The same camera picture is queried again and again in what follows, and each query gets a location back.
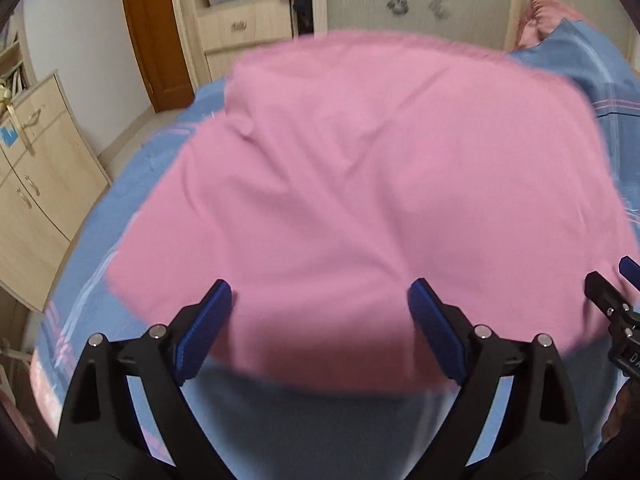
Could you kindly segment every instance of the metal handle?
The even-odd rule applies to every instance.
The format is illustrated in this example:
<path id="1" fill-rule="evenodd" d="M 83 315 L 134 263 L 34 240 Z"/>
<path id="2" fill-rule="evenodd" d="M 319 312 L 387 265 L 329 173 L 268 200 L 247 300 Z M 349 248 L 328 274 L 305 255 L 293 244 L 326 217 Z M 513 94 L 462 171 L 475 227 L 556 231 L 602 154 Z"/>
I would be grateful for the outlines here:
<path id="1" fill-rule="evenodd" d="M 25 126 L 33 126 L 34 124 L 38 123 L 38 120 L 40 119 L 40 114 L 42 113 L 42 108 L 38 108 L 36 111 L 34 111 L 33 114 L 31 114 L 29 116 L 29 118 L 24 121 L 24 123 L 22 124 L 23 127 Z"/>
<path id="2" fill-rule="evenodd" d="M 20 198 L 24 200 L 24 203 L 29 207 L 29 209 L 31 209 L 31 202 L 29 202 L 29 199 L 27 197 L 25 197 L 25 195 L 22 193 L 22 191 L 20 190 L 19 187 L 15 188 L 15 190 L 18 192 L 18 195 L 20 195 Z"/>
<path id="3" fill-rule="evenodd" d="M 241 20 L 239 22 L 233 22 L 231 24 L 231 32 L 240 32 L 241 30 L 246 30 L 245 20 Z"/>
<path id="4" fill-rule="evenodd" d="M 33 181 L 29 178 L 29 175 L 25 175 L 24 179 L 27 181 L 27 184 L 29 184 L 31 187 L 33 187 L 33 190 L 36 192 L 36 196 L 40 196 L 40 190 L 38 189 L 38 186 L 36 186 Z"/>
<path id="5" fill-rule="evenodd" d="M 27 134 L 24 132 L 24 129 L 22 128 L 20 119 L 18 119 L 18 116 L 15 114 L 14 106 L 11 103 L 9 103 L 6 106 L 6 110 L 9 112 L 9 115 L 11 116 L 12 123 L 14 124 L 15 130 L 18 132 L 18 136 L 20 137 L 20 140 L 24 144 L 24 147 L 31 152 L 32 151 L 31 142 L 29 141 L 29 137 L 27 137 Z"/>

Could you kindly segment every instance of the cabinet door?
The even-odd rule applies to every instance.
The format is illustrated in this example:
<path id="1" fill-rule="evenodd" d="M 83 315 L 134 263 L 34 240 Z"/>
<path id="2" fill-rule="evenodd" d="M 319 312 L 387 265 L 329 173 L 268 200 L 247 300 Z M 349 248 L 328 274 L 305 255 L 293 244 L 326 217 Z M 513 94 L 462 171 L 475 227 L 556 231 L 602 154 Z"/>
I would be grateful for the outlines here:
<path id="1" fill-rule="evenodd" d="M 289 0 L 242 0 L 211 7 L 198 16 L 202 49 L 217 50 L 243 45 L 290 40 Z"/>
<path id="2" fill-rule="evenodd" d="M 14 169 L 31 198 L 69 240 L 107 187 L 68 112 L 33 143 L 33 153 L 25 153 Z"/>
<path id="3" fill-rule="evenodd" d="M 69 241 L 33 203 L 14 173 L 0 186 L 0 281 L 42 310 Z"/>
<path id="4" fill-rule="evenodd" d="M 20 119 L 20 124 L 22 124 L 24 135 L 31 144 L 66 110 L 58 82 L 53 75 L 20 94 L 16 102 L 14 102 L 14 106 L 15 114 Z M 9 114 L 5 113 L 2 118 L 4 121 L 0 124 L 0 128 L 5 128 L 8 132 L 17 135 L 16 126 Z M 11 164 L 15 164 L 26 150 L 26 146 L 20 137 L 12 138 L 9 144 L 6 141 L 0 142 L 0 148 L 2 148 Z"/>
<path id="5" fill-rule="evenodd" d="M 9 173 L 11 173 L 9 161 L 6 160 L 4 153 L 0 152 L 0 184 L 2 184 L 2 181 Z"/>
<path id="6" fill-rule="evenodd" d="M 249 49 L 250 47 L 236 48 L 215 54 L 207 54 L 207 64 L 209 65 L 209 72 L 211 72 L 211 79 L 215 81 L 228 75 L 236 59 Z"/>

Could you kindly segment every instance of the metal bolt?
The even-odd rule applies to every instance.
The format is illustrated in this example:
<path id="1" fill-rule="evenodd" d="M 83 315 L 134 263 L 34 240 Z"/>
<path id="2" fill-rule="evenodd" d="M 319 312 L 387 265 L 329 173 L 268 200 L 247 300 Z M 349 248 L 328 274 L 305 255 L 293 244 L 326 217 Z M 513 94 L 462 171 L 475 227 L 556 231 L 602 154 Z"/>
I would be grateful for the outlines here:
<path id="1" fill-rule="evenodd" d="M 488 339 L 493 332 L 491 332 L 491 329 L 487 325 L 478 325 L 474 328 L 474 334 L 480 339 Z"/>
<path id="2" fill-rule="evenodd" d="M 102 334 L 96 333 L 89 338 L 89 345 L 98 346 L 103 341 L 104 341 L 104 336 Z"/>
<path id="3" fill-rule="evenodd" d="M 149 329 L 149 335 L 153 338 L 153 339 L 160 339 L 161 337 L 164 336 L 164 334 L 166 334 L 166 327 L 164 325 L 153 325 L 150 329 Z"/>
<path id="4" fill-rule="evenodd" d="M 549 348 L 553 343 L 554 340 L 551 339 L 551 336 L 547 335 L 547 334 L 540 334 L 538 336 L 538 342 L 545 348 Z"/>

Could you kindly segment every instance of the pink towel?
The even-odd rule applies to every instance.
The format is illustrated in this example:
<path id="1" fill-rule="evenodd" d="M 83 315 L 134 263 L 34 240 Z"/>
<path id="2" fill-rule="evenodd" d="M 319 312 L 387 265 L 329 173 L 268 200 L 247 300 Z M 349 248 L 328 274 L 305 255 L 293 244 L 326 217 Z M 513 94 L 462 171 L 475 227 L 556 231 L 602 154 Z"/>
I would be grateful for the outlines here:
<path id="1" fill-rule="evenodd" d="M 245 56 L 124 236 L 113 292 L 171 321 L 236 293 L 215 356 L 319 390 L 442 384 L 406 302 L 425 277 L 500 336 L 562 351 L 604 320 L 636 244 L 588 102 L 558 77 L 429 38 L 345 32 Z"/>

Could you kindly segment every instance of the pink pillowcase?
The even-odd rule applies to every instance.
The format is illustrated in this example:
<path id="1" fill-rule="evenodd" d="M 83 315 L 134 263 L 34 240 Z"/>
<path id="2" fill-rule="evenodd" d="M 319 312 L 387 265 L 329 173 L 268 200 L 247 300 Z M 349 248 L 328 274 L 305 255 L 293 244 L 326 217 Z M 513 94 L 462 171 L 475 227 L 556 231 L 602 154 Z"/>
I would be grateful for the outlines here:
<path id="1" fill-rule="evenodd" d="M 245 56 L 142 206 L 108 271 L 147 323 L 215 279 L 236 293 L 213 353 L 302 388 L 441 384 L 412 281 L 500 336 L 562 351 L 604 320 L 583 295 L 636 242 L 590 105 L 493 52 L 345 32 Z"/>

